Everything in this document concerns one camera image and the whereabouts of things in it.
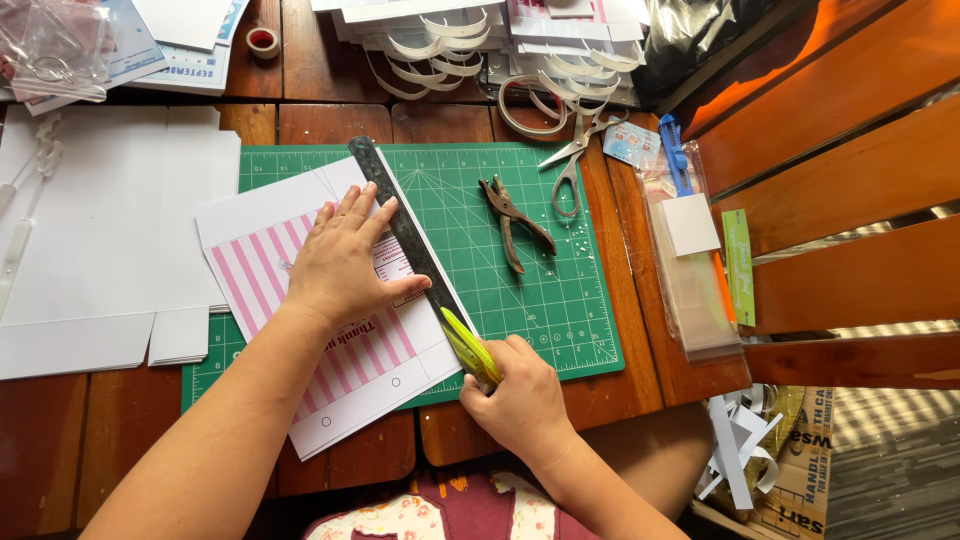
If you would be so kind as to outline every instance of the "green cutting mat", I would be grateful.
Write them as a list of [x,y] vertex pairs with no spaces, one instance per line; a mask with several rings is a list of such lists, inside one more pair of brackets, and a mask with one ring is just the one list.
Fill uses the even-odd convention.
[[[623,369],[623,352],[596,236],[581,188],[581,211],[563,218],[550,203],[559,167],[537,163],[564,143],[387,144],[380,146],[411,209],[453,281],[480,335],[517,333],[550,362],[561,380]],[[346,145],[245,146],[239,190],[249,191],[349,156]],[[557,242],[557,256],[514,226],[526,274],[507,266],[499,222],[481,198],[480,179],[499,174],[514,204]],[[569,190],[562,204],[573,208]],[[230,315],[210,316],[209,356],[183,366],[182,409],[195,403],[243,350]],[[462,376],[454,375],[404,407],[455,400]]]

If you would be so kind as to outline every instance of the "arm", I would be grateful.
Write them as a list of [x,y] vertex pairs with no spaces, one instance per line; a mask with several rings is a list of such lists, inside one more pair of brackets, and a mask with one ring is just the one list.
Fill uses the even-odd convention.
[[557,372],[518,335],[484,343],[504,380],[491,397],[467,375],[460,401],[496,442],[530,467],[574,518],[608,540],[686,538],[577,434]]
[[326,342],[344,324],[430,284],[425,276],[376,276],[373,243],[396,201],[368,221],[375,194],[373,184],[362,193],[354,186],[336,213],[324,205],[283,305],[120,482],[84,540],[243,536]]

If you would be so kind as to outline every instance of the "wooden chair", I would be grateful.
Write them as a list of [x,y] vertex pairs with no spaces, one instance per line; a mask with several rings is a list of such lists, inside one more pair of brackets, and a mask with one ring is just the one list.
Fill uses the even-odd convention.
[[[960,3],[840,4],[824,0],[812,30],[798,23],[815,46],[777,59],[771,41],[679,113],[700,142],[718,230],[720,212],[746,209],[755,258],[886,231],[756,265],[755,334],[892,326],[745,356],[756,382],[960,388],[960,95],[923,107],[960,83]],[[738,78],[758,61],[776,73]],[[921,333],[921,321],[955,331]]]

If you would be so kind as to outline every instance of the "green card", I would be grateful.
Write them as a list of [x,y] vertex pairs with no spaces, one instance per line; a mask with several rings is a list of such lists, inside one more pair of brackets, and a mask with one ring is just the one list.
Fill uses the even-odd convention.
[[727,246],[727,281],[733,298],[736,322],[756,326],[754,310],[754,263],[750,251],[747,213],[743,209],[723,212],[723,236]]

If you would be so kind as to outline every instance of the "tape roll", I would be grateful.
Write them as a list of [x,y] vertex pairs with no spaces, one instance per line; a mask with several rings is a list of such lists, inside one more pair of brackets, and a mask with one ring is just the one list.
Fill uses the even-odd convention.
[[247,32],[247,46],[257,58],[269,60],[280,54],[280,36],[269,28],[254,28]]

